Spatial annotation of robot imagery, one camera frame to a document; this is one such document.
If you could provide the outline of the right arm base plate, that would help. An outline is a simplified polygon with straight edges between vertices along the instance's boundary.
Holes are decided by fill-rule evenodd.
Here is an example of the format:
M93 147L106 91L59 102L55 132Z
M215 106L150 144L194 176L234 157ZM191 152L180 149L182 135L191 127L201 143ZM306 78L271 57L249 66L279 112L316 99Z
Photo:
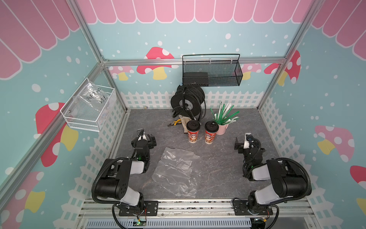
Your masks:
M273 210L270 206L257 205L249 207L247 200L234 198L231 201L236 216L272 216Z

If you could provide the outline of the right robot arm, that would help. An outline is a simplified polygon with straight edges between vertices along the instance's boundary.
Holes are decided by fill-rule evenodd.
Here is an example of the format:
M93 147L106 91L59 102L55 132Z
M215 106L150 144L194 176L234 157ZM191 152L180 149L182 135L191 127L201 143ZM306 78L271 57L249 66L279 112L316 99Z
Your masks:
M270 181L270 185L251 191L246 200L234 198L232 205L236 215L271 215L272 206L299 200L312 193L311 178L297 161L279 157L263 161L265 149L251 133L245 134L240 143L235 139L234 149L244 156L243 177L249 181Z

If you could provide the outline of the red milk tea cup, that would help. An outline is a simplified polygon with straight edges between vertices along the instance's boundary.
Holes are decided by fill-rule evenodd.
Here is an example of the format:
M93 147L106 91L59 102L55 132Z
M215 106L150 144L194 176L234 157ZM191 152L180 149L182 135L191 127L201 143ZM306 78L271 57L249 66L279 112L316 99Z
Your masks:
M219 130L219 125L215 121L208 121L205 124L205 143L212 144Z
M200 127L200 123L196 120L191 120L186 124L188 140L190 143L195 143L197 141Z

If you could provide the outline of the clear plastic carrier bag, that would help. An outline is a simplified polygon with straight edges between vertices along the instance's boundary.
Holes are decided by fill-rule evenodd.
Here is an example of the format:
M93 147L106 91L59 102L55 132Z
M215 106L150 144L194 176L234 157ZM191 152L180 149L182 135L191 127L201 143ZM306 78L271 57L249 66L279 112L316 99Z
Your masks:
M179 198L195 198L202 160L192 151L165 148L152 180Z

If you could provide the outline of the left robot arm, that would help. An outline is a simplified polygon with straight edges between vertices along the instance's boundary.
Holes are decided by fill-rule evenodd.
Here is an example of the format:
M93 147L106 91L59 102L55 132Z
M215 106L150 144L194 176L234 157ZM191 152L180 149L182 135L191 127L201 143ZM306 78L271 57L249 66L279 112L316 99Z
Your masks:
M150 150L157 146L155 137L137 130L131 141L131 157L106 159L96 176L91 189L91 197L96 203L113 204L119 209L138 215L146 211L144 196L129 187L130 175L144 174L150 166Z

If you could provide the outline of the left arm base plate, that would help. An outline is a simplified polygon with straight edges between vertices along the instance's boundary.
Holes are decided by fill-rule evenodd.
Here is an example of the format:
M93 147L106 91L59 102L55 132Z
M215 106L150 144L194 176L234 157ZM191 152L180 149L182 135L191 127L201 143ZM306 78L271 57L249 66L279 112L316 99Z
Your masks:
M157 216L159 207L158 201L144 201L144 204L139 203L137 206L127 208L122 208L119 210L119 216L125 217L125 216Z

